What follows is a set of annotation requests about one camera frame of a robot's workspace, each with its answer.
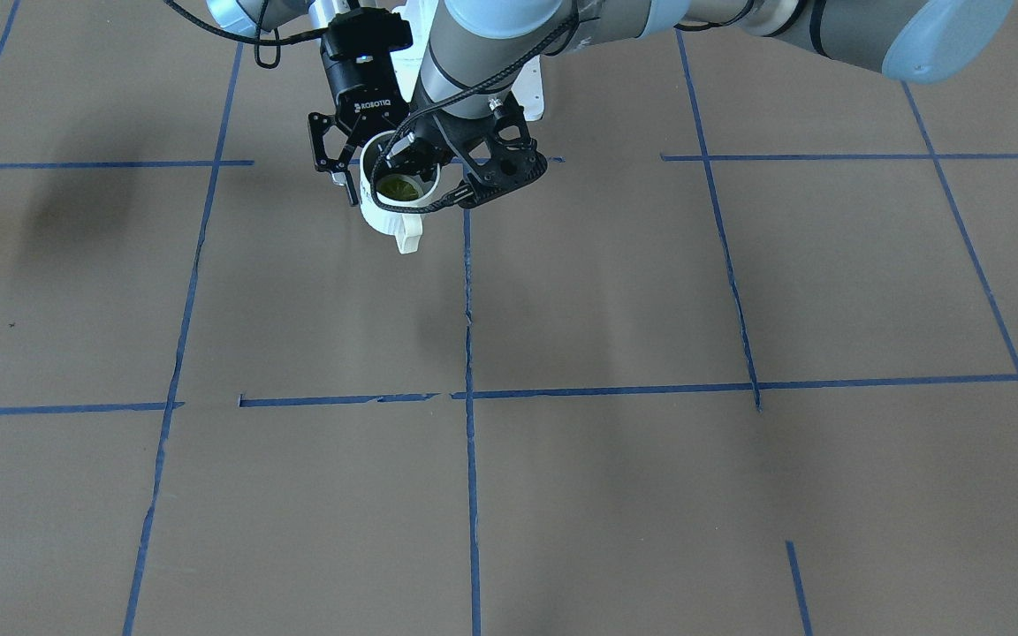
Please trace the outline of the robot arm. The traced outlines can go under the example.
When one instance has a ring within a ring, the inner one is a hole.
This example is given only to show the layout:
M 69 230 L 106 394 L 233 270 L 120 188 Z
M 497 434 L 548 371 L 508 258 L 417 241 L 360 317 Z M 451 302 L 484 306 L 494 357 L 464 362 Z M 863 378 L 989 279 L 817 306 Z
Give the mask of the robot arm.
M 421 172 L 498 137 L 535 57 L 675 28 L 742 28 L 892 80 L 930 84 L 969 65 L 1010 1 L 440 1 L 412 112 L 383 168 Z
M 315 169 L 329 173 L 359 205 L 350 165 L 356 150 L 392 132 L 411 112 L 392 53 L 409 49 L 413 31 L 399 13 L 375 1 L 209 1 L 219 28 L 242 37 L 274 34 L 308 15 L 319 31 L 319 54 L 335 112 L 308 114 Z

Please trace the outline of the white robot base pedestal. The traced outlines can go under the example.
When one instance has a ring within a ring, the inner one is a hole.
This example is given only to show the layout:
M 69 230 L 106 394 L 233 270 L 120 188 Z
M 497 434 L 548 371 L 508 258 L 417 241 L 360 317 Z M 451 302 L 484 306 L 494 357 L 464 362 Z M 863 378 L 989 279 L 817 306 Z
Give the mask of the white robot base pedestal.
M 408 102 L 414 97 L 414 89 L 427 56 L 429 32 L 441 4 L 441 1 L 405 1 L 391 9 L 391 12 L 408 21 L 412 28 L 412 47 L 391 53 L 401 95 Z M 540 57 L 533 57 L 522 67 L 512 92 L 524 109 L 525 119 L 528 122 L 540 121 L 545 108 Z

